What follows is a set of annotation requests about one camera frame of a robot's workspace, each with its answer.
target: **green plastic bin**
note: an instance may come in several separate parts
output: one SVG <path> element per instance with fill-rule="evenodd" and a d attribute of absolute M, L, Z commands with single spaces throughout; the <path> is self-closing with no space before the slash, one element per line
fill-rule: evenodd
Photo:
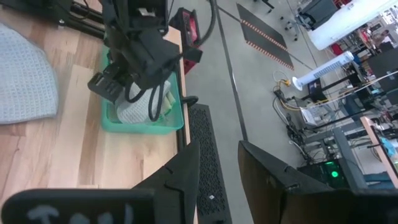
<path fill-rule="evenodd" d="M 106 54 L 109 49 L 103 47 L 102 65 L 103 69 L 109 63 Z M 160 116 L 156 122 L 148 118 L 148 122 L 135 124 L 122 124 L 116 115 L 116 108 L 108 100 L 101 100 L 101 124 L 102 128 L 111 133 L 140 133 L 140 134 L 168 134 L 182 128 L 184 125 L 180 95 L 178 92 L 177 76 L 173 73 L 169 82 L 171 83 L 170 92 L 175 98 L 175 103 L 171 110 Z"/>

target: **black bracket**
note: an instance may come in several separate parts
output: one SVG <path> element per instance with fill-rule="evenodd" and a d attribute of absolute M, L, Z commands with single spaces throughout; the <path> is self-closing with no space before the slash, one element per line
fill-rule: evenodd
<path fill-rule="evenodd" d="M 188 108 L 197 103 L 199 98 L 197 96 L 181 97 L 181 104 L 187 104 Z"/>

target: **green light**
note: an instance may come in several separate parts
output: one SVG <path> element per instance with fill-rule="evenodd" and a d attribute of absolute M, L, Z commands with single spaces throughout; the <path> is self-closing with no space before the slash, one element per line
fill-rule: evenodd
<path fill-rule="evenodd" d="M 331 176 L 332 176 L 332 177 L 338 177 L 338 173 L 337 173 L 336 171 L 333 171 L 333 172 L 331 173 Z"/>

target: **red machine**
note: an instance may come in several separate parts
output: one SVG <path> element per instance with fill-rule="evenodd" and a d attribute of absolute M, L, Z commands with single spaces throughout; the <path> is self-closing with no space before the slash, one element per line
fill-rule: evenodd
<path fill-rule="evenodd" d="M 184 55 L 184 72 L 187 74 L 197 63 L 200 62 L 202 51 L 195 45 L 199 41 L 200 33 L 196 11 L 188 11 L 179 8 L 176 15 L 171 18 L 169 25 L 181 32 L 182 50 Z"/>

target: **gray towel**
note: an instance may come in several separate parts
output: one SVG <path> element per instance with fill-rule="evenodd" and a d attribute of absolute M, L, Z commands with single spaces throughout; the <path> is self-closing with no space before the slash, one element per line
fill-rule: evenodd
<path fill-rule="evenodd" d="M 0 60 L 0 124 L 57 114 L 57 79 L 45 52 L 1 23 Z"/>
<path fill-rule="evenodd" d="M 170 91 L 171 83 L 166 81 L 164 83 L 163 98 L 166 97 Z M 136 96 L 140 92 L 140 88 L 133 83 L 130 90 L 130 98 Z M 160 87 L 157 87 L 154 100 L 152 102 L 152 114 L 155 116 L 156 106 L 159 99 Z M 148 104 L 152 89 L 148 89 L 143 96 L 135 103 L 129 103 L 124 98 L 120 99 L 119 103 L 116 103 L 116 112 L 120 122 L 124 124 L 134 124 L 142 122 L 150 122 L 148 115 Z"/>

